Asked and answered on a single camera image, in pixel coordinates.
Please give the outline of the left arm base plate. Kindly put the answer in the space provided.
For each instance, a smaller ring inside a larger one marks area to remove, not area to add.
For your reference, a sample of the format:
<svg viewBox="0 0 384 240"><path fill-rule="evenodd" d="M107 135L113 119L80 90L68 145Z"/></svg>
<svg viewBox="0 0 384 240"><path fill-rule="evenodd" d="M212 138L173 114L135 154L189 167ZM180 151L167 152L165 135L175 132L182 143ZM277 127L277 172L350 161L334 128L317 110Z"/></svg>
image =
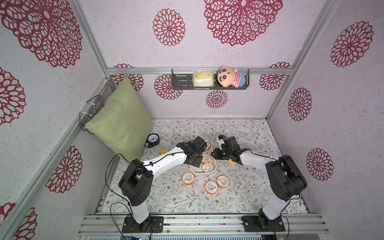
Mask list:
<svg viewBox="0 0 384 240"><path fill-rule="evenodd" d="M143 223L139 224L133 217L127 216L124 220L122 233L162 233L164 217L149 216Z"/></svg>

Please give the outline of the white plastic storage box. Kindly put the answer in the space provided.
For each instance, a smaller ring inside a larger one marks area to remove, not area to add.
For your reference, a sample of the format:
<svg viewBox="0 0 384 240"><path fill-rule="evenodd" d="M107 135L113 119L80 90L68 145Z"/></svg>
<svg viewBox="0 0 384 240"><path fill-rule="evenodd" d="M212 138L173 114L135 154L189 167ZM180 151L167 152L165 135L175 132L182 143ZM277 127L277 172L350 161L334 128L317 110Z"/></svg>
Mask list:
<svg viewBox="0 0 384 240"><path fill-rule="evenodd" d="M210 173L204 173L202 171L202 162L200 163L200 165L198 167L195 167L195 166L190 166L190 170L191 172L195 175L195 176L200 176L200 175L207 175L207 174L212 174L216 169L217 169L217 163L216 163L216 159L211 155L211 153L213 152L213 149L212 149L212 145L211 145L211 142L205 140L205 142L207 143L207 147L206 149L203 151L202 154L209 154L211 156L211 164L214 166L214 170Z"/></svg>

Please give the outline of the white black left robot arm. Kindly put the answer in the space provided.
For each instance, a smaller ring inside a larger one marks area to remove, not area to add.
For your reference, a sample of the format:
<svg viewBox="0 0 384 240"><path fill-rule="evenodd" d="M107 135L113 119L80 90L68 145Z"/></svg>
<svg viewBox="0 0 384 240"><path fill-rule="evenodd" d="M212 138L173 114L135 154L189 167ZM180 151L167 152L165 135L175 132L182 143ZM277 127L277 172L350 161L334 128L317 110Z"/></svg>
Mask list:
<svg viewBox="0 0 384 240"><path fill-rule="evenodd" d="M142 224L150 218L146 201L153 180L179 165L200 166L203 159L201 154L206 149L207 142L201 137L196 137L193 141L178 143L168 153L154 159L144 162L135 159L130 162L119 181L119 188L128 198L134 223Z"/></svg>

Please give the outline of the orange white tape roll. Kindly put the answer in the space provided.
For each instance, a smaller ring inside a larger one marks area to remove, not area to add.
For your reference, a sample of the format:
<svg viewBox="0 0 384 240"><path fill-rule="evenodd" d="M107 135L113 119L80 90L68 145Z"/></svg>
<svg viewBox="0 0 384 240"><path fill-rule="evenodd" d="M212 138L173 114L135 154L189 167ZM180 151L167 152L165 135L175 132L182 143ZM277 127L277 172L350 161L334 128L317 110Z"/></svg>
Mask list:
<svg viewBox="0 0 384 240"><path fill-rule="evenodd" d="M214 195L218 191L218 185L214 181L209 181L205 185L205 190L208 194Z"/></svg>
<svg viewBox="0 0 384 240"><path fill-rule="evenodd" d="M182 177L183 183L187 186L192 185L195 181L195 176L191 172L184 173Z"/></svg>
<svg viewBox="0 0 384 240"><path fill-rule="evenodd" d="M230 180L227 176L221 175L217 178L217 185L221 189L225 189L230 185Z"/></svg>
<svg viewBox="0 0 384 240"><path fill-rule="evenodd" d="M210 163L211 162L211 156L209 154L201 154L202 158L202 164Z"/></svg>
<svg viewBox="0 0 384 240"><path fill-rule="evenodd" d="M214 166L211 163L204 163L202 166L202 171L204 173L210 173L214 170Z"/></svg>

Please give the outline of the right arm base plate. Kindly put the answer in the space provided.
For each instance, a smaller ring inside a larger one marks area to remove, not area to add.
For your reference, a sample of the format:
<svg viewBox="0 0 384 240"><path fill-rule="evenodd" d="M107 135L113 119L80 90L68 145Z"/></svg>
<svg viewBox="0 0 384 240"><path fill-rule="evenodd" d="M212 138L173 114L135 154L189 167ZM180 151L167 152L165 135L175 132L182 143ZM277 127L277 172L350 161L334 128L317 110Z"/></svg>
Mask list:
<svg viewBox="0 0 384 240"><path fill-rule="evenodd" d="M241 220L244 225L245 232L285 232L286 228L284 226L283 220L281 217L276 218L275 220L269 220L265 216L242 216Z"/></svg>

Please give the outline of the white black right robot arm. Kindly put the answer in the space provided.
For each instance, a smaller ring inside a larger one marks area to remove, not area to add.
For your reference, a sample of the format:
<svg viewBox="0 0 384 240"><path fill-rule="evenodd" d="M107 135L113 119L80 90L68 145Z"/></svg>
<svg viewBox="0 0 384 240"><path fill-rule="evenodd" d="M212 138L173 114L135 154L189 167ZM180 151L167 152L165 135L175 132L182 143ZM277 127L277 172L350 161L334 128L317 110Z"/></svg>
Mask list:
<svg viewBox="0 0 384 240"><path fill-rule="evenodd" d="M308 186L294 160L288 155L273 158L256 154L247 148L242 149L235 137L220 135L217 137L217 142L219 147L212 152L214 159L231 160L268 174L273 193L258 213L259 225L266 228L281 221L286 207L295 196L300 197L300 193Z"/></svg>

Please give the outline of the orange white tape roll bottom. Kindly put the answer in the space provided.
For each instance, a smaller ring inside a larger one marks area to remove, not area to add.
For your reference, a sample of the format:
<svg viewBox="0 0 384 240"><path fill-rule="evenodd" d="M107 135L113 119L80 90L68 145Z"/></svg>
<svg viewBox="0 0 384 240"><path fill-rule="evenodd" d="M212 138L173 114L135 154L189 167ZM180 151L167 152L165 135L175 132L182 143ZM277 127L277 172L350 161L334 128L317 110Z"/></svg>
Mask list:
<svg viewBox="0 0 384 240"><path fill-rule="evenodd" d="M218 185L214 181L209 181L205 185L205 190L208 194L214 195L218 191Z"/></svg>

